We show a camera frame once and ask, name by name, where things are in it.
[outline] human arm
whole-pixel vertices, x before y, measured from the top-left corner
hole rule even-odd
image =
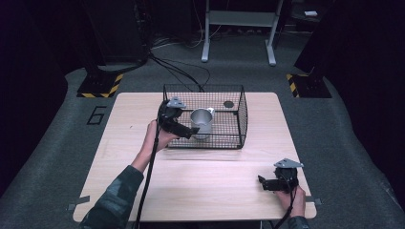
[[[155,120],[149,123],[137,156],[107,187],[95,206],[81,221],[80,228],[125,228],[137,190],[143,181],[143,172],[152,155],[157,125]],[[178,137],[160,130],[157,152],[175,138]]]
[[[274,193],[280,199],[283,209],[287,210],[291,204],[291,195],[283,191],[276,191]],[[309,229],[307,219],[305,218],[306,193],[299,185],[292,190],[292,193],[295,195],[295,198],[287,221],[288,228]]]

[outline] sleeve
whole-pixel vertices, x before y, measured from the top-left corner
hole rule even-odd
[[[80,222],[79,228],[125,228],[143,174],[128,165]]]
[[[293,217],[287,221],[288,229],[309,229],[307,219],[304,217]]]

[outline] white metal frame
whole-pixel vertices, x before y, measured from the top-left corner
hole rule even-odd
[[[228,25],[228,26],[253,26],[253,27],[271,27],[269,38],[265,41],[268,64],[276,66],[276,58],[272,43],[277,29],[281,7],[284,0],[279,0],[276,12],[248,12],[248,11],[220,11],[210,10],[209,0],[205,0],[205,40],[202,49],[202,62],[208,61],[209,55],[209,26],[210,25]]]

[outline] human hand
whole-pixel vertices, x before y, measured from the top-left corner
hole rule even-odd
[[[135,157],[134,161],[131,163],[134,168],[138,169],[142,173],[146,169],[146,166],[149,164],[149,161],[151,159],[153,147],[155,144],[157,126],[158,122],[156,120],[153,120],[149,123],[145,139],[142,143],[142,147],[140,148],[137,157]],[[164,130],[160,130],[157,152],[166,147],[166,145],[169,144],[170,141],[176,138],[179,137],[177,135],[167,133]]]
[[[283,191],[274,192],[276,196],[280,199],[281,205],[284,210],[287,210],[291,204],[290,193],[285,193]],[[298,185],[294,190],[292,190],[292,195],[295,199],[292,203],[292,211],[290,216],[293,217],[304,217],[305,216],[305,207],[306,207],[306,194],[305,191]]]
[[[145,139],[143,140],[142,147],[140,148],[140,151],[143,153],[152,153],[153,151],[153,146],[155,143],[155,137],[156,137],[156,129],[157,129],[158,122],[156,120],[152,120],[149,125],[148,129],[146,131]],[[159,144],[158,144],[158,149],[157,152],[166,147],[167,144],[169,144],[170,141],[179,138],[177,135],[174,135],[172,133],[167,133],[163,129],[160,130],[159,132]]]

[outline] black cable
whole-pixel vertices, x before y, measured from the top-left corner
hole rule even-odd
[[[287,208],[286,213],[284,214],[284,216],[280,219],[280,221],[274,226],[274,229],[278,229],[280,228],[281,225],[283,225],[283,223],[286,221],[286,219],[289,217],[289,215],[291,214],[292,211],[292,204],[294,203],[295,200],[295,196],[297,194],[297,189],[295,189],[295,193],[294,196],[292,195],[292,190],[291,190],[291,186],[288,183],[288,180],[284,177],[283,174],[281,174],[281,176],[283,177],[283,179],[286,181],[287,186],[288,186],[288,191],[289,191],[289,196],[291,198],[291,202],[289,204],[289,207]]]
[[[148,192],[148,188],[149,188],[149,183],[151,180],[151,176],[152,176],[152,169],[153,169],[153,165],[155,162],[155,156],[156,156],[156,152],[158,150],[158,145],[159,145],[159,133],[160,133],[160,124],[159,124],[159,117],[157,118],[157,126],[156,126],[156,135],[155,135],[155,141],[154,141],[154,145],[153,145],[153,150],[152,150],[152,155],[151,155],[151,159],[149,162],[149,168],[148,168],[148,173],[146,175],[146,180],[145,180],[145,186],[143,188],[143,192],[142,192],[142,196],[140,198],[139,201],[139,207],[138,207],[138,213],[137,213],[137,219],[134,222],[133,225],[133,229],[138,229],[139,228],[139,223],[140,223],[140,215],[142,213],[142,207],[143,207],[143,202],[145,201],[146,198],[146,194]]]
[[[187,66],[199,68],[199,69],[202,69],[202,70],[206,71],[207,74],[208,74],[208,77],[206,78],[205,82],[202,84],[202,87],[205,87],[205,85],[208,83],[209,79],[211,78],[211,73],[210,73],[209,70],[206,69],[206,68],[203,68],[203,67],[200,67],[200,66],[197,66],[197,65],[186,64],[186,63],[183,63],[183,62],[180,62],[180,61],[176,61],[176,60],[170,60],[170,59],[162,59],[162,60],[164,60],[164,61],[170,61],[170,62],[175,62],[175,63],[179,63],[179,64],[183,64],[183,65],[187,65]]]
[[[156,47],[164,46],[164,45],[171,44],[171,43],[173,43],[173,40],[170,37],[164,37],[164,36],[157,37],[153,41],[152,50],[155,49]]]
[[[139,68],[140,66],[144,65],[146,63],[146,60],[140,60],[137,62],[137,65],[128,67],[128,68],[123,68],[123,69],[119,69],[119,70],[111,70],[111,71],[107,71],[107,70],[101,70],[105,73],[116,73],[116,74],[121,74],[121,73],[128,73],[132,70],[135,70],[137,68]]]
[[[274,229],[274,224],[271,220],[268,221],[270,223],[271,229]]]
[[[154,60],[157,64],[163,66],[167,71],[169,71],[169,72],[170,72],[172,75],[174,75],[176,78],[177,78],[177,76],[176,76],[173,72],[179,73],[179,74],[181,74],[181,75],[187,77],[188,79],[190,79],[191,81],[193,81],[193,82],[199,87],[199,92],[200,92],[200,93],[203,93],[203,92],[204,92],[204,89],[203,89],[202,85],[201,85],[199,82],[197,82],[197,80],[194,79],[193,76],[191,76],[189,73],[186,73],[185,71],[181,70],[180,68],[178,68],[178,67],[176,67],[176,66],[174,66],[174,65],[172,65],[172,64],[170,64],[170,63],[168,63],[168,62],[167,62],[166,60],[164,60],[164,59],[160,59],[160,58],[155,57],[155,56],[154,56],[153,54],[151,54],[151,53],[150,53],[150,55],[149,55],[149,58],[152,59],[152,60]],[[192,90],[191,90],[190,88],[188,88],[180,79],[178,79],[178,80],[179,80],[180,83],[183,84],[189,91],[192,92]]]

